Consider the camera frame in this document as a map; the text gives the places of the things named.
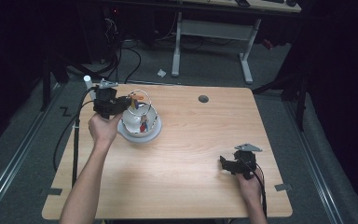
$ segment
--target finger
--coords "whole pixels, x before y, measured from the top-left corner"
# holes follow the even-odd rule
[[[94,122],[94,120],[96,119],[96,116],[97,116],[98,114],[94,114],[91,118],[89,118],[89,129],[90,129],[90,127],[92,126],[92,123]]]
[[[254,174],[258,175],[258,177],[260,177],[260,178],[263,177],[263,176],[261,175],[260,169],[258,169],[258,168],[254,170]]]
[[[238,178],[238,180],[242,181],[245,177],[243,177],[243,174],[235,174],[235,176]]]
[[[90,122],[92,122],[93,120],[96,120],[96,119],[101,119],[101,115],[99,115],[98,113],[95,113],[94,115],[92,115],[92,117],[89,119],[89,124]]]
[[[115,115],[110,122],[113,123],[114,125],[118,125],[118,123],[120,122],[121,118],[123,117],[123,114],[117,114]]]

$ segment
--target desk leg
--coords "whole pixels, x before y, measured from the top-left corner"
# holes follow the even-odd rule
[[[180,37],[182,33],[182,12],[178,12],[178,22],[176,27],[176,46],[173,53],[172,76],[179,77],[180,66]]]
[[[249,53],[251,52],[252,45],[255,42],[255,36],[257,35],[257,31],[258,31],[258,27],[260,26],[260,22],[261,22],[260,19],[255,21],[255,25],[251,32],[251,36],[249,38],[246,51],[244,53],[240,53],[242,71],[243,71],[243,75],[245,76],[245,82],[247,84],[253,83],[252,74],[251,74],[251,71],[249,69],[249,64],[248,64],[248,56],[249,56]]]

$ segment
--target small white object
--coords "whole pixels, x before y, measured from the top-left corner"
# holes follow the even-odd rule
[[[164,71],[162,71],[162,69],[159,69],[159,71],[157,72],[157,75],[158,75],[159,77],[165,77],[165,75],[167,75],[167,73],[164,72]]]
[[[84,76],[83,79],[84,79],[84,82],[86,83],[87,90],[89,88],[93,87],[90,76]],[[91,97],[91,100],[95,100],[95,91],[90,91],[89,92],[89,97]]]

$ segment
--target wire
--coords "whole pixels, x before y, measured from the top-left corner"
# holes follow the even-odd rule
[[[85,104],[82,105],[82,108],[83,108],[83,106],[85,106],[85,105],[87,105],[87,104],[89,104],[89,103],[91,103],[91,102],[93,102],[93,101],[88,101],[88,102],[86,102]],[[56,162],[58,147],[59,147],[59,145],[60,145],[60,142],[61,142],[62,139],[63,139],[63,136],[64,136],[66,130],[69,128],[69,125],[71,125],[72,122],[75,120],[76,116],[77,116],[77,114],[76,114],[75,116],[73,116],[73,117],[71,118],[71,120],[68,122],[68,124],[65,126],[65,128],[63,129],[63,131],[62,131],[62,133],[61,133],[61,135],[60,135],[60,138],[59,138],[59,140],[58,140],[58,142],[57,142],[57,145],[56,145],[56,147],[55,147],[55,149],[54,149],[53,167],[54,167],[54,171],[55,171],[55,172],[57,172],[57,169],[58,169],[57,162]]]
[[[172,30],[173,30],[173,27],[175,26],[175,22],[176,22],[177,17],[178,17],[178,13],[176,12],[175,17],[173,18],[173,22],[172,22],[172,26],[171,26],[170,31],[164,37],[162,37],[160,39],[156,39],[155,41],[170,39],[170,38],[176,36],[176,35],[171,35],[171,36],[168,36],[168,35],[170,35],[172,33]]]
[[[82,103],[84,102],[84,99],[86,98],[87,94],[90,92],[90,91],[93,91],[93,90],[96,90],[97,88],[96,87],[91,87],[91,88],[88,88],[82,98],[81,98],[81,101],[80,101],[80,104],[79,104],[79,108],[77,110],[77,114],[76,114],[76,120],[75,120],[75,134],[74,134],[74,163],[73,163],[73,167],[72,167],[72,186],[75,184],[76,180],[77,180],[77,162],[78,162],[78,152],[79,152],[79,124],[80,124],[80,111],[81,109],[83,108],[83,105]]]
[[[240,40],[229,39],[229,40],[226,40],[226,42],[224,42],[224,43],[219,43],[219,42],[208,40],[208,39],[216,39],[216,38],[207,38],[204,41],[206,43],[215,44],[215,45],[219,45],[219,46],[226,46],[226,45],[231,45],[231,44],[235,44],[235,43],[240,42]]]
[[[133,49],[127,49],[127,50],[130,50],[130,51],[136,53],[136,54],[138,55],[138,57],[139,57],[139,62],[138,62],[138,65],[135,67],[135,69],[127,75],[126,79],[124,80],[124,84],[127,84],[129,78],[132,76],[132,74],[133,74],[133,73],[139,68],[139,66],[141,65],[141,55],[140,55],[138,52],[136,52],[135,50],[133,50]]]
[[[119,48],[119,56],[118,56],[118,59],[117,59],[117,65],[115,66],[114,69],[112,69],[112,71],[109,73],[109,75],[107,76],[107,80],[109,80],[109,78],[112,76],[113,72],[116,71],[116,77],[115,77],[115,82],[118,83],[118,65],[120,64],[121,62],[121,50],[122,50],[122,43],[120,43],[120,48]]]
[[[181,48],[182,49],[187,49],[187,50],[195,50],[195,49],[199,49],[200,47],[202,47],[203,46],[203,43],[204,43],[204,38],[202,37],[202,36],[188,36],[187,37],[187,39],[195,39],[195,40],[197,40],[197,39],[199,39],[200,40],[200,44],[198,45],[198,46],[196,46],[195,48],[186,48],[182,43],[181,43]]]
[[[164,47],[166,47],[166,46],[173,46],[173,45],[175,45],[175,40],[170,40],[171,38],[166,38],[166,39],[164,39],[164,40],[159,40],[159,41],[156,41],[155,43],[157,44],[157,45],[159,45],[159,46],[164,46]]]
[[[124,49],[135,49],[136,47],[138,47],[139,41],[137,39],[125,40],[124,42],[131,42],[131,41],[134,41],[135,44],[133,46],[131,46],[131,47],[126,47]]]
[[[250,170],[253,170],[243,158],[240,157],[240,159]],[[255,165],[258,167],[258,169],[260,169],[261,176],[263,177],[263,181],[261,181],[260,177],[255,172],[253,172],[253,174],[258,180],[258,183],[260,184],[261,197],[263,198],[263,202],[262,202],[263,212],[264,212],[264,216],[267,218],[267,199],[266,199],[266,188],[264,182],[264,173],[261,167],[257,163]]]
[[[232,218],[229,222],[228,222],[228,224],[232,224],[232,223],[234,223],[235,222],[235,220],[237,220],[236,218]]]
[[[109,70],[111,70],[111,69],[114,71],[115,68],[117,67],[117,65],[118,65],[117,55],[115,54],[115,55],[112,56],[112,60],[111,60],[110,64],[107,65],[105,68],[103,68],[103,69],[101,69],[101,70],[99,70],[99,71],[95,71],[95,72],[92,71],[94,74],[97,75],[97,77],[96,77],[96,76],[93,76],[92,74],[87,74],[87,73],[84,72],[84,71],[83,71],[83,72],[82,72],[82,71],[81,71],[81,72],[76,72],[76,71],[70,69],[69,67],[66,67],[66,71],[67,71],[68,73],[71,73],[71,74],[75,75],[75,76],[85,76],[85,75],[89,75],[89,76],[92,76],[92,77],[94,77],[94,78],[102,79],[102,78],[104,78],[104,77],[100,76],[100,74],[105,73],[105,72],[107,72],[107,71],[109,71]],[[78,64],[77,67],[76,67],[77,70],[78,70],[79,66],[84,67],[82,64]]]

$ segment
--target hand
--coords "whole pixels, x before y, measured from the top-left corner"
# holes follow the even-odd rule
[[[256,169],[255,173],[263,182],[263,176],[260,169]],[[243,174],[236,174],[238,181],[240,182],[241,195],[246,203],[261,203],[261,188],[260,183],[257,178],[254,176],[251,179],[245,179]]]
[[[117,135],[117,125],[122,114],[115,115],[112,119],[103,119],[99,114],[95,114],[89,120],[89,132],[94,139],[94,148],[101,148],[106,152]]]

